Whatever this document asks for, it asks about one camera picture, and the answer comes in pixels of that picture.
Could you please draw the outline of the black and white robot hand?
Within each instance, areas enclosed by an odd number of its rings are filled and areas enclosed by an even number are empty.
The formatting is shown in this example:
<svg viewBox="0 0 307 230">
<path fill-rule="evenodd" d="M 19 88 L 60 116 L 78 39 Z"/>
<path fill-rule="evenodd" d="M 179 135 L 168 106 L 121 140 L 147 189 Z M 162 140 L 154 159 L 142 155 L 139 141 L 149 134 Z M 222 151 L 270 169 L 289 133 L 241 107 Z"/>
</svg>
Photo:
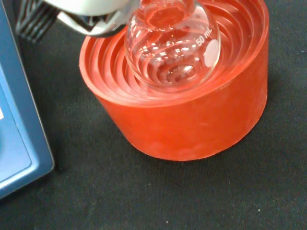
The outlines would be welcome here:
<svg viewBox="0 0 307 230">
<path fill-rule="evenodd" d="M 137 10 L 138 0 L 22 0 L 15 31 L 38 42 L 55 23 L 91 37 L 119 33 Z"/>
</svg>

